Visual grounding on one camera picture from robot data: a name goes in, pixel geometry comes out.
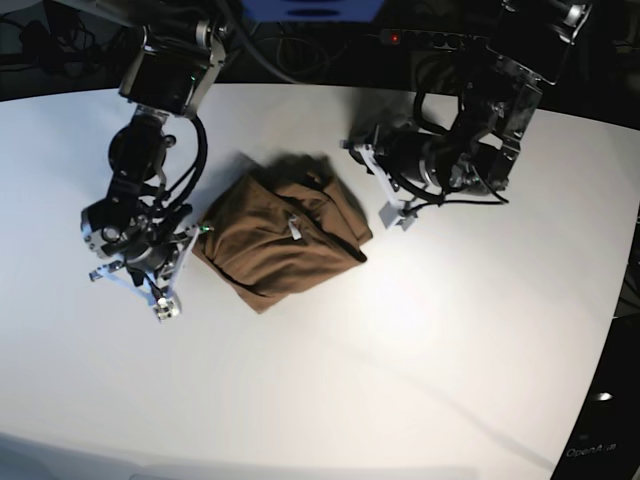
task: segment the white table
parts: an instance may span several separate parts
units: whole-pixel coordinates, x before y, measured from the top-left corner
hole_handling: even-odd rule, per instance
[[[382,191],[338,146],[357,96],[215,86],[194,199],[201,211],[238,152],[325,153],[368,215],[367,264],[258,316],[193,259],[185,314],[163,326],[126,290],[89,283],[99,262],[79,231],[133,106],[113,91],[0,105],[0,432],[76,453],[15,451],[69,479],[550,477],[622,283],[640,133],[539,111],[510,206],[427,209],[385,231]],[[428,106],[453,120],[454,99]],[[166,131],[176,178],[195,133],[185,120]]]

